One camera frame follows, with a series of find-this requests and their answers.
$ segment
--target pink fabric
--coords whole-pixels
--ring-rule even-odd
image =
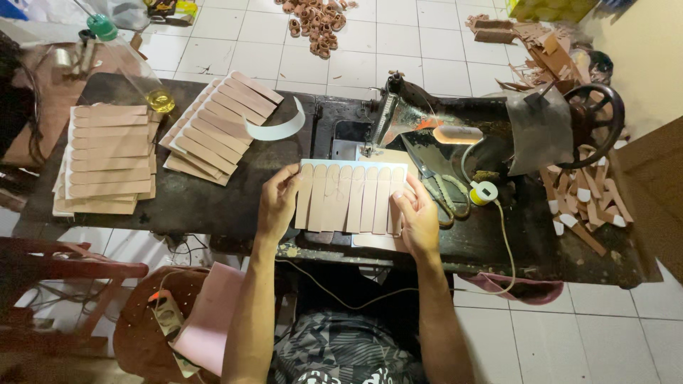
[[[215,262],[195,306],[171,345],[198,366],[220,376],[227,332],[245,273]]]
[[[464,275],[458,275],[458,277],[467,282],[471,282],[486,292],[500,292],[502,290],[502,287],[500,286],[501,282],[510,283],[512,281],[512,277],[485,272],[479,272],[478,275],[473,277]],[[515,297],[510,293],[520,292],[520,290],[516,288],[522,288],[523,296]],[[500,294],[499,296],[508,300],[519,300],[530,305],[543,305],[557,299],[563,289],[563,282],[538,282],[535,280],[520,279],[518,277],[515,279],[514,287],[510,291]]]

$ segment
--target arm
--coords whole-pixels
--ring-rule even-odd
[[[460,323],[453,308],[438,252],[436,204],[411,174],[405,190],[393,198],[403,212],[403,240],[417,265],[422,363],[433,384],[472,384],[474,371]]]
[[[296,207],[298,164],[263,186],[258,230],[225,344],[222,383],[265,383],[273,356],[275,253]]]

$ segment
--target white tile floor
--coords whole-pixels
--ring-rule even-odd
[[[523,47],[474,42],[463,21],[471,14],[505,14],[503,0],[359,0],[338,33],[339,50],[328,61],[308,53],[308,41],[291,38],[289,16],[273,0],[203,0],[194,27],[150,26],[141,51],[159,77],[207,83],[239,70],[278,89],[350,98],[374,97],[388,70],[439,96],[482,96],[495,79],[511,81],[507,63],[523,63]],[[18,215],[0,210],[0,234]],[[149,232],[72,228],[61,240],[89,241],[114,260],[150,268],[176,262]],[[189,240],[191,248],[199,243]],[[181,246],[179,252],[185,252]],[[192,264],[213,260],[239,267],[233,256],[194,251]],[[553,303],[531,306],[494,296],[456,292],[454,306],[482,383],[683,383],[683,286],[663,266],[663,283],[627,291],[612,286],[566,284]],[[126,281],[125,294],[136,281]],[[58,289],[89,292],[94,284],[53,282]],[[456,278],[456,287],[477,290]],[[28,302],[35,292],[29,292]],[[38,317],[72,331],[81,306],[60,302]],[[112,307],[110,315],[116,316]],[[103,318],[98,335],[113,323]]]
[[[389,70],[431,94],[483,96],[500,90],[495,79],[512,81],[507,64],[526,57],[523,47],[475,42],[463,24],[471,14],[504,15],[502,0],[358,3],[346,12],[339,49],[327,61],[309,52],[307,38],[290,36],[293,16],[273,0],[198,1],[192,27],[151,25],[141,52],[166,79],[206,83],[239,70],[275,82],[278,90],[363,99],[375,97],[366,89],[383,86]]]

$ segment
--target hand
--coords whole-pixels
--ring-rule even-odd
[[[408,184],[415,190],[415,194],[404,189],[403,193],[395,192],[392,196],[403,213],[403,241],[416,262],[425,260],[441,263],[436,204],[422,183],[412,174],[408,174]]]
[[[287,232],[296,209],[296,193],[303,180],[298,171],[299,164],[286,165],[263,184],[257,238],[277,243]]]

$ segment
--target wooden chair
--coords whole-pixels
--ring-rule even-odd
[[[89,243],[63,243],[25,238],[0,237],[0,352],[31,351],[64,353],[76,348],[97,348],[107,338],[94,338],[92,331],[122,282],[145,277],[143,263],[115,262],[88,251]],[[14,304],[41,280],[111,279],[99,294],[95,309],[73,333],[36,331],[33,310]]]

